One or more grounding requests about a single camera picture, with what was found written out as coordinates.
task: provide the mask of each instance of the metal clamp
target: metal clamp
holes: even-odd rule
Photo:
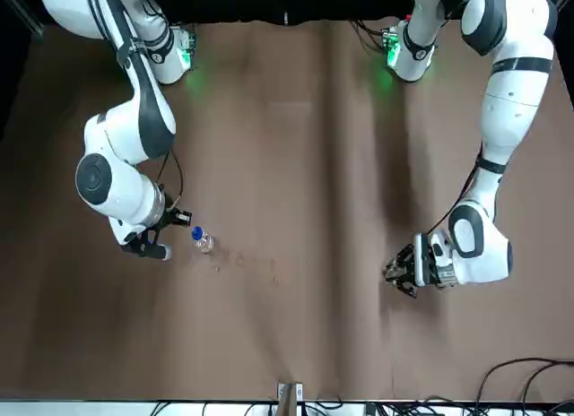
[[[120,66],[125,67],[126,69],[129,68],[129,66],[131,65],[129,62],[129,58],[131,55],[135,53],[141,53],[147,56],[147,47],[145,46],[145,43],[143,41],[132,37],[129,39],[129,42],[124,42],[122,47],[120,47],[117,50],[116,53],[117,63]]]

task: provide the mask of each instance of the power cable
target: power cable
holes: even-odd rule
[[[482,153],[483,153],[483,146],[481,145],[480,150],[476,154],[476,160],[474,161],[473,168],[471,169],[470,173],[468,174],[468,177],[466,178],[466,181],[463,184],[463,187],[460,191],[460,194],[458,195],[458,198],[450,206],[448,211],[445,212],[444,216],[442,216],[434,225],[432,225],[432,227],[430,227],[429,230],[427,230],[427,232],[426,232],[427,235],[430,235],[453,212],[453,210],[455,209],[457,204],[463,199],[463,197],[465,197],[468,188],[470,187],[470,185],[472,184],[472,182],[474,180],[474,176],[476,175],[476,171],[478,170],[478,159],[480,158]]]

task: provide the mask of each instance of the black cable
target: black cable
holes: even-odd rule
[[[359,28],[361,28],[361,30],[364,30],[369,35],[375,35],[377,37],[383,36],[383,32],[381,32],[379,30],[373,30],[373,29],[367,27],[367,25],[365,24],[365,22],[363,20],[353,20],[352,22],[357,24],[357,26],[359,26]]]
[[[114,45],[114,42],[111,38],[111,35],[109,33],[108,30],[108,25],[106,24],[106,21],[104,20],[104,15],[101,12],[101,7],[100,7],[100,1],[98,0],[93,0],[93,6],[95,7],[96,13],[92,13],[92,15],[94,16],[94,20],[96,20],[96,23],[98,22],[98,17],[100,17],[101,20],[101,28],[103,29],[104,35],[103,38],[104,39],[108,39],[109,42],[111,42],[111,46],[114,48],[114,50],[116,49],[116,46]]]
[[[165,164],[168,163],[169,158],[170,158],[170,152],[165,153],[165,156],[163,157],[163,162],[161,163],[160,172],[158,173],[158,177],[155,179],[156,183],[160,181],[161,174],[163,173],[163,170],[165,169]]]
[[[183,195],[183,185],[184,185],[183,169],[181,169],[181,165],[179,164],[178,155],[173,150],[171,151],[171,155],[173,156],[173,160],[176,162],[176,165],[178,166],[178,171],[179,171],[179,194],[178,194],[178,196],[182,196]]]
[[[311,407],[311,406],[308,407],[307,403],[305,403],[305,402],[301,403],[301,409],[302,409],[301,414],[306,415],[308,408],[311,409],[316,414],[320,414],[321,416],[327,416],[327,414],[325,412],[323,412],[322,410],[319,410],[317,407]]]
[[[535,371],[532,376],[530,376],[530,378],[528,379],[528,381],[526,382],[526,385],[524,387],[524,391],[522,394],[522,414],[528,414],[526,412],[526,398],[528,395],[528,390],[530,388],[530,385],[532,384],[532,382],[535,380],[536,377],[538,377],[540,374],[542,374],[543,372],[545,372],[547,369],[549,368],[554,368],[554,367],[574,367],[574,361],[556,361],[556,362],[552,362],[549,363],[547,365],[544,365],[543,367],[540,367],[537,371]]]
[[[450,206],[450,208],[444,214],[444,216],[442,216],[434,225],[432,225],[432,227],[429,230],[427,230],[427,235],[431,234],[452,213],[452,211],[455,209],[455,207],[460,202],[460,200],[463,199],[463,197],[466,195],[466,191],[468,190],[468,187],[473,182],[474,176],[476,175],[476,171],[478,170],[477,161],[478,161],[478,158],[480,158],[482,152],[483,152],[483,146],[481,144],[481,148],[478,151],[478,153],[476,154],[476,160],[474,161],[473,168],[471,169],[470,173],[468,174],[468,177],[466,178],[466,181],[463,184],[463,188],[461,189],[460,194],[458,195],[458,198]]]
[[[88,5],[90,6],[91,16],[93,17],[93,20],[95,21],[96,26],[98,27],[98,30],[100,31],[100,35],[105,40],[106,36],[104,35],[104,31],[101,27],[100,20],[98,20],[98,17],[96,16],[96,10],[94,9],[94,6],[93,6],[93,0],[88,0]]]
[[[155,404],[155,407],[153,407],[152,412],[150,413],[150,416],[154,416],[155,412],[158,410],[158,407],[161,405],[161,403],[157,403]]]
[[[549,413],[556,413],[556,411],[558,409],[560,409],[561,407],[568,405],[568,404],[573,404],[574,403],[574,398],[570,398],[569,400],[566,401],[562,401],[561,403],[556,404],[554,407],[552,407],[548,412]]]
[[[444,28],[448,22],[450,22],[450,20],[452,19],[452,16],[455,15],[455,13],[462,8],[463,6],[466,6],[466,3],[468,1],[461,1],[455,8],[453,8],[450,13],[448,13],[448,15],[445,17],[445,21],[440,25],[440,28]]]
[[[153,17],[154,15],[157,15],[158,17],[161,17],[162,19],[164,19],[165,21],[167,21],[167,19],[165,18],[165,15],[163,15],[162,13],[160,13],[158,10],[155,9],[155,7],[152,4],[152,0],[145,0],[145,3],[148,4],[150,6],[150,8],[152,8],[153,13],[149,13],[147,11],[147,8],[145,8],[145,4],[142,4],[142,8],[143,11],[149,15],[150,17]]]
[[[530,385],[532,384],[532,382],[534,381],[534,379],[541,373],[543,373],[544,371],[546,371],[548,368],[552,368],[552,367],[556,367],[556,364],[552,363],[552,364],[548,364],[548,365],[544,365],[542,367],[540,367],[537,371],[534,372],[534,374],[532,376],[530,376],[530,378],[526,381],[526,385],[524,386],[524,390],[522,392],[522,415],[524,416],[526,413],[526,397],[528,396],[528,389],[530,389]]]
[[[365,29],[363,29],[360,24],[358,24],[357,22],[351,22],[351,25],[353,25],[357,30],[362,30],[363,32],[365,32],[367,34],[367,37],[369,37],[370,42],[372,42],[373,46],[377,49],[378,52],[381,52],[383,49],[383,46],[381,43],[379,43],[377,41],[376,35],[371,34],[367,29],[366,26],[364,26]]]
[[[339,403],[335,404],[333,407],[324,405],[324,404],[322,404],[322,403],[314,403],[314,404],[318,405],[318,406],[321,407],[323,410],[327,410],[327,411],[337,410],[337,409],[340,409],[341,407],[343,407],[343,400],[341,400],[340,397],[337,397],[337,399],[339,400]]]
[[[572,365],[574,366],[574,360],[550,360],[548,358],[518,358],[515,360],[507,360],[506,362],[502,362],[499,365],[496,365],[494,367],[492,367],[491,369],[489,369],[486,374],[483,377],[483,381],[480,385],[480,387],[478,388],[478,393],[476,395],[476,400],[474,402],[474,408],[478,409],[479,405],[480,405],[480,401],[481,398],[483,396],[483,390],[484,390],[484,385],[486,385],[486,381],[488,380],[488,377],[497,369],[503,368],[503,367],[507,367],[508,365],[513,365],[513,364],[518,364],[521,362],[546,362],[547,364],[553,364],[553,363],[563,363],[565,365]]]
[[[488,416],[488,410],[490,410],[489,408],[486,408],[486,411],[485,411],[483,409],[479,409],[476,406],[473,408],[467,404],[458,403],[456,401],[449,400],[448,398],[445,398],[444,396],[440,396],[440,395],[431,395],[431,396],[425,398],[424,402],[427,403],[427,402],[432,401],[432,400],[444,401],[445,403],[449,403],[450,405],[453,405],[455,407],[458,407],[459,409],[462,409],[463,410],[463,416],[465,414],[465,411],[469,412],[471,415]]]
[[[354,30],[355,34],[357,35],[357,37],[359,38],[359,42],[361,43],[362,48],[369,53],[370,51],[374,51],[375,53],[382,53],[382,47],[376,43],[376,46],[373,47],[371,46],[371,44],[365,42],[365,39],[362,37],[361,32],[359,31],[359,28],[353,23],[353,22],[349,22],[351,24],[352,29]]]
[[[244,414],[243,416],[248,416],[249,411],[250,411],[253,407],[255,407],[256,405],[257,405],[257,403],[251,404],[251,405],[248,407],[248,409],[245,410],[245,414]]]
[[[150,414],[150,416],[157,416],[158,414],[161,413],[161,411],[163,409],[165,409],[168,405],[170,405],[170,402],[159,402],[157,404],[155,404],[155,407],[153,407],[152,413]]]

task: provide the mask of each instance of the green indicator light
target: green indicator light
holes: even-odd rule
[[[387,66],[389,68],[395,67],[399,51],[401,51],[401,44],[397,41],[396,44],[391,46],[391,48],[387,52]]]

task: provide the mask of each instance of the black wire bundle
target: black wire bundle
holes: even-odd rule
[[[377,40],[377,38],[383,36],[382,32],[368,28],[361,20],[352,20],[349,23],[359,38],[361,46],[367,53],[369,53],[369,51],[381,54],[383,53],[382,43]],[[369,41],[365,40],[362,34],[366,34]]]
[[[476,153],[476,160],[474,161],[473,168],[471,169],[470,173],[468,174],[468,177],[466,178],[466,181],[463,184],[463,188],[460,190],[460,194],[458,194],[458,198],[456,199],[456,201],[454,203],[452,203],[452,205],[450,206],[448,211],[445,212],[444,216],[442,216],[434,225],[432,225],[432,227],[429,230],[427,230],[427,235],[431,234],[442,223],[442,221],[444,221],[452,213],[452,211],[455,209],[455,207],[460,202],[460,200],[462,200],[463,197],[466,195],[468,188],[470,187],[470,185],[472,184],[472,182],[474,180],[474,176],[476,175],[476,171],[478,170],[478,158],[480,158],[482,152],[483,152],[483,146],[481,145],[480,150],[478,151],[478,153]]]
[[[145,6],[145,4],[142,4],[142,8],[143,11],[149,15],[150,17],[153,16],[158,16],[161,17],[163,20],[165,20],[165,22],[169,25],[169,26],[179,26],[176,23],[170,23],[170,21],[167,19],[167,17],[165,16],[165,14],[160,13],[157,8],[155,6],[153,6],[154,2],[152,0],[143,0],[147,6],[149,7],[149,9]]]
[[[173,160],[176,162],[176,166],[178,167],[179,173],[179,192],[178,195],[175,197],[173,201],[173,207],[175,207],[176,203],[179,201],[181,196],[183,195],[183,187],[184,187],[184,178],[183,178],[183,169],[181,168],[181,164],[179,163],[178,155],[173,151],[169,151],[163,157],[163,162],[161,163],[160,172],[158,173],[158,177],[155,179],[155,183],[157,184],[160,181],[161,174],[163,174],[163,170],[165,169],[166,163],[168,163],[168,159],[170,155],[173,156]]]

